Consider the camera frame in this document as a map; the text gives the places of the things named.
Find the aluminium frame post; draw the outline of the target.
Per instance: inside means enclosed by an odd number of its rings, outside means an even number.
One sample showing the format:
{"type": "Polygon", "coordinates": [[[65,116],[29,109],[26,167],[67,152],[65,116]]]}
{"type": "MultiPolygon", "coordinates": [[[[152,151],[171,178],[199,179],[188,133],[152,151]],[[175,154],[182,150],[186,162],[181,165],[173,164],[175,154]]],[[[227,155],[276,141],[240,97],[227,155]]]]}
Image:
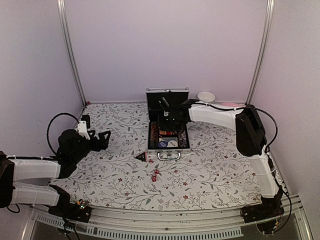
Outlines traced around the aluminium frame post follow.
{"type": "Polygon", "coordinates": [[[257,60],[255,63],[255,67],[252,75],[252,80],[251,80],[249,91],[245,101],[246,105],[251,104],[253,102],[255,91],[258,86],[261,70],[263,67],[263,61],[264,61],[265,53],[268,46],[270,31],[272,27],[274,7],[275,7],[275,0],[266,1],[262,36],[259,44],[258,55],[257,55],[257,60]]]}
{"type": "Polygon", "coordinates": [[[85,107],[87,104],[87,100],[86,100],[85,92],[81,83],[81,78],[80,78],[80,74],[79,74],[79,70],[77,67],[76,58],[75,58],[75,54],[72,46],[72,40],[71,40],[71,35],[70,35],[70,30],[68,25],[68,18],[67,18],[67,11],[66,11],[66,3],[64,0],[57,0],[56,3],[57,3],[57,11],[58,11],[61,30],[62,30],[62,35],[63,35],[67,57],[71,67],[71,72],[73,75],[75,87],[78,92],[80,102],[85,107]]]}

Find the left poker chip row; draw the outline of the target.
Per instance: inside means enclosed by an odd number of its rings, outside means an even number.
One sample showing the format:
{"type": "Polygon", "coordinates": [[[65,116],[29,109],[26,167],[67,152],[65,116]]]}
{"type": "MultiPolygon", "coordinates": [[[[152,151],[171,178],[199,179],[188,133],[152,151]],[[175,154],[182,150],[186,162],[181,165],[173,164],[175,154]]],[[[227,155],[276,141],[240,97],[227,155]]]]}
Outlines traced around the left poker chip row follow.
{"type": "Polygon", "coordinates": [[[150,124],[150,140],[149,140],[149,147],[151,149],[154,149],[158,145],[158,133],[159,133],[159,128],[158,128],[158,123],[156,121],[153,121],[150,124]]]}

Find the poker chip row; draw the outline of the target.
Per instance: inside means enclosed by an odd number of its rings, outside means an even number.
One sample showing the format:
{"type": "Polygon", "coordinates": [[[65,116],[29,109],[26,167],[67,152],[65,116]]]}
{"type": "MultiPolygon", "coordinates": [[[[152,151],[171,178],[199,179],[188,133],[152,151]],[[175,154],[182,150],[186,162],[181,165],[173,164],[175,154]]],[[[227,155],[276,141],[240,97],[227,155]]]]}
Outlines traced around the poker chip row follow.
{"type": "Polygon", "coordinates": [[[189,145],[188,145],[188,138],[187,138],[187,134],[186,134],[186,131],[181,131],[179,134],[178,134],[178,144],[179,144],[179,147],[180,148],[187,148],[189,145]]]}
{"type": "Polygon", "coordinates": [[[150,124],[150,140],[149,140],[149,147],[151,149],[154,149],[158,145],[158,133],[159,133],[159,128],[158,128],[158,123],[156,121],[153,121],[150,124]]]}

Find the blue small blind chip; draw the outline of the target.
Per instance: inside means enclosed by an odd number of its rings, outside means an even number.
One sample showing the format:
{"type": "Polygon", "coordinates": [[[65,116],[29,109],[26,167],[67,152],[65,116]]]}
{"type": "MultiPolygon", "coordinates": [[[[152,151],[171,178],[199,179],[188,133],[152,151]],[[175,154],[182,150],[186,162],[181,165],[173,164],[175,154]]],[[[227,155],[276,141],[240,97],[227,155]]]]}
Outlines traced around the blue small blind chip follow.
{"type": "Polygon", "coordinates": [[[158,142],[158,147],[159,147],[159,148],[167,148],[167,147],[168,147],[168,142],[166,142],[166,141],[159,141],[159,142],[158,142]]]}

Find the red playing card deck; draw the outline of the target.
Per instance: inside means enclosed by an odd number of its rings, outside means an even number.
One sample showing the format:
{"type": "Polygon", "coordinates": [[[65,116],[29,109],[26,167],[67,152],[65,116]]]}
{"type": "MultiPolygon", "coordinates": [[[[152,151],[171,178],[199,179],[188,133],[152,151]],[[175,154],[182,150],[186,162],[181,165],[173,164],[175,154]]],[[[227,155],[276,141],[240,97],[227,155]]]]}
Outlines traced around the red playing card deck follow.
{"type": "Polygon", "coordinates": [[[173,136],[173,135],[176,135],[176,133],[171,131],[171,130],[159,130],[159,135],[161,135],[161,136],[173,136]]]}

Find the blue playing card deck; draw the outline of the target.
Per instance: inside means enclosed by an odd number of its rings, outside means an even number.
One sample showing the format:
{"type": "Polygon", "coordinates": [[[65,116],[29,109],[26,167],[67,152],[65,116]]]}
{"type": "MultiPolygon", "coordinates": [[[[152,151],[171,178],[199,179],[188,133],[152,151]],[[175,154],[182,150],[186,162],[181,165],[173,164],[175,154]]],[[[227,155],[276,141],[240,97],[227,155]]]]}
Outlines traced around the blue playing card deck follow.
{"type": "Polygon", "coordinates": [[[160,137],[159,141],[160,142],[170,142],[170,141],[178,142],[178,138],[177,137],[160,137]]]}

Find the left aluminium frame post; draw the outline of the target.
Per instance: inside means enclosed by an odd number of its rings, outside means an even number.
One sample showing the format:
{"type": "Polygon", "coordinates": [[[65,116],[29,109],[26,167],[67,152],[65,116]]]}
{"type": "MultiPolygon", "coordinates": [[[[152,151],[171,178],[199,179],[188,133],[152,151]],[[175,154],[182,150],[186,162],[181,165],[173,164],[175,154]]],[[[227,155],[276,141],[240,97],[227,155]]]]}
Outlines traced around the left aluminium frame post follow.
{"type": "Polygon", "coordinates": [[[80,102],[85,107],[87,104],[87,100],[86,100],[85,92],[81,83],[81,78],[80,78],[80,74],[79,74],[79,70],[77,67],[76,58],[75,58],[75,54],[72,46],[72,40],[71,40],[71,35],[70,35],[70,30],[68,25],[68,18],[67,18],[67,11],[66,11],[66,3],[64,0],[57,0],[56,3],[57,3],[57,11],[58,11],[61,30],[62,30],[62,35],[63,35],[67,57],[71,67],[71,72],[73,75],[75,87],[78,92],[80,102]]]}

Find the aluminium poker case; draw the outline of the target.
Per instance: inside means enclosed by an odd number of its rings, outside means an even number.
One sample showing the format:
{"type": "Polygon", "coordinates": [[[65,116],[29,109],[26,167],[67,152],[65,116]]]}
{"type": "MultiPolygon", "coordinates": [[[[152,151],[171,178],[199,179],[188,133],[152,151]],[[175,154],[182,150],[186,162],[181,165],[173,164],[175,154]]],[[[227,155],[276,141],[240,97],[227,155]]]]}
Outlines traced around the aluminium poker case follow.
{"type": "Polygon", "coordinates": [[[160,161],[178,161],[190,151],[187,123],[181,104],[189,98],[188,87],[147,88],[147,153],[160,161]]]}

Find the triangular all in button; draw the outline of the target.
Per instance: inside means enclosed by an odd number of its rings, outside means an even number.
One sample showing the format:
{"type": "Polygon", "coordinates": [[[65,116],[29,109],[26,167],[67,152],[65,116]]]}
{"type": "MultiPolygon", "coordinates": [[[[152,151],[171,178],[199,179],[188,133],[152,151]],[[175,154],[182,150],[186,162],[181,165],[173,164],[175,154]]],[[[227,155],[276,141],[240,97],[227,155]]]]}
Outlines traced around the triangular all in button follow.
{"type": "Polygon", "coordinates": [[[139,155],[135,156],[134,158],[140,160],[141,162],[147,162],[147,153],[144,151],[139,155]]]}

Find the white dealer chip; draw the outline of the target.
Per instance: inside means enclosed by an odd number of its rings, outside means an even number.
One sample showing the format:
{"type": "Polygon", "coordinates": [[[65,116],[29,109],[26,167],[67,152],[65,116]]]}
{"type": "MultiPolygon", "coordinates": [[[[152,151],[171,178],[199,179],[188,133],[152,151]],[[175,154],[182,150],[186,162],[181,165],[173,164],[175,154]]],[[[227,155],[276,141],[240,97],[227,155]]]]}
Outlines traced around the white dealer chip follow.
{"type": "Polygon", "coordinates": [[[178,145],[178,142],[176,140],[169,140],[167,142],[167,147],[168,148],[177,148],[179,145],[178,145]]]}

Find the front aluminium rail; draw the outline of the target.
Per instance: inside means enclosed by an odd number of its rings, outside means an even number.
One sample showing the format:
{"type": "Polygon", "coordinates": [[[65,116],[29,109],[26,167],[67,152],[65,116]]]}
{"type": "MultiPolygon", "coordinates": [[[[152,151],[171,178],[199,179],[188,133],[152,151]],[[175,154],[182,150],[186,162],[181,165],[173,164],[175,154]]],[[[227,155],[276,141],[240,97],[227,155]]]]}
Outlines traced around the front aluminium rail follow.
{"type": "Polygon", "coordinates": [[[22,238],[30,240],[49,226],[62,240],[228,240],[247,235],[262,240],[314,239],[300,197],[283,197],[281,202],[283,213],[267,218],[253,215],[257,204],[180,211],[93,207],[88,222],[63,220],[35,206],[28,211],[22,238]]]}

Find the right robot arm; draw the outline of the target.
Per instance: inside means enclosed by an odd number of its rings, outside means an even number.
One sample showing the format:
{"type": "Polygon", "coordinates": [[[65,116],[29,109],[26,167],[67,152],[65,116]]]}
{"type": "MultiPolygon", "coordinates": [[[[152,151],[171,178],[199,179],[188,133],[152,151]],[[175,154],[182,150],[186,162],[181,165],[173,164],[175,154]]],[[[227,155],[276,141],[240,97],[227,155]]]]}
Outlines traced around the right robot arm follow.
{"type": "Polygon", "coordinates": [[[271,143],[266,139],[259,113],[266,111],[253,105],[231,107],[188,99],[163,109],[158,119],[161,129],[173,130],[189,122],[202,122],[235,131],[236,148],[248,158],[260,185],[262,204],[258,213],[262,218],[269,218],[278,210],[283,191],[276,180],[271,143]]]}

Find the white bowl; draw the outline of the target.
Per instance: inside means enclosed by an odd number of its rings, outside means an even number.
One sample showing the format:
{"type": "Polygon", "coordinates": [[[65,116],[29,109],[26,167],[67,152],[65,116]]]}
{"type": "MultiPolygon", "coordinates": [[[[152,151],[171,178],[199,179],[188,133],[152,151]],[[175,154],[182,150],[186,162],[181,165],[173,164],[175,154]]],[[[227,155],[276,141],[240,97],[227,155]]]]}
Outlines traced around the white bowl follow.
{"type": "Polygon", "coordinates": [[[213,103],[216,100],[216,96],[208,91],[201,91],[197,94],[197,98],[206,103],[213,103]]]}

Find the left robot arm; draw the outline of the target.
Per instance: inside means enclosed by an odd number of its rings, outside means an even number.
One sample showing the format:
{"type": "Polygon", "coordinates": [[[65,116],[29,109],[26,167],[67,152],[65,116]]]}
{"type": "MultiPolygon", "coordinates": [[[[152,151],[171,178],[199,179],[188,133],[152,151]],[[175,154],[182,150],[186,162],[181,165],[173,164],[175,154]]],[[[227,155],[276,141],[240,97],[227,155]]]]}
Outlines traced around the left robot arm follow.
{"type": "Polygon", "coordinates": [[[77,169],[77,164],[91,151],[106,150],[111,132],[96,134],[67,129],[58,137],[58,150],[54,157],[8,156],[0,154],[0,206],[45,205],[54,213],[70,217],[74,205],[70,195],[56,185],[26,183],[33,179],[67,179],[77,169]]]}

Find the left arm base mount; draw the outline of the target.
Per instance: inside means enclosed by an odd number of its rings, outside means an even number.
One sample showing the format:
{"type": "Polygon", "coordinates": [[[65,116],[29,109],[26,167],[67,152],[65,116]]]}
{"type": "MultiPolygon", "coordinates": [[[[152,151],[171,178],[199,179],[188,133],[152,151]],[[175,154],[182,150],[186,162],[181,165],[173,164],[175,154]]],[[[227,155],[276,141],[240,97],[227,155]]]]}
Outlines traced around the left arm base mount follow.
{"type": "Polygon", "coordinates": [[[81,223],[89,223],[92,208],[86,201],[70,202],[67,199],[59,200],[56,206],[50,206],[48,213],[60,217],[63,220],[73,220],[81,223]]]}

